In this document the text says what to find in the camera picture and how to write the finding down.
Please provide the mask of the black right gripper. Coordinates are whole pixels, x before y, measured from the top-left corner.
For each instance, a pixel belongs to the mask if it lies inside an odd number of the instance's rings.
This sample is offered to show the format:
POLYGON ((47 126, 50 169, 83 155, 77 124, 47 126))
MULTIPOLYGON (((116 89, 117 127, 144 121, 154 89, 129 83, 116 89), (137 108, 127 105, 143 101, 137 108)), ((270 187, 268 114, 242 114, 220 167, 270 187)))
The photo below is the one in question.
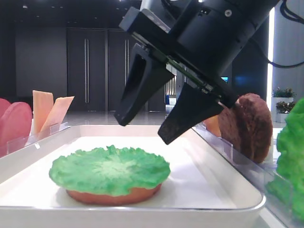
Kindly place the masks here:
POLYGON ((184 83, 174 108, 158 130, 166 145, 200 122, 231 107, 237 94, 221 79, 277 4, 275 0, 144 0, 130 8, 120 28, 137 43, 114 116, 128 125, 146 102, 174 78, 167 64, 204 91, 184 83))

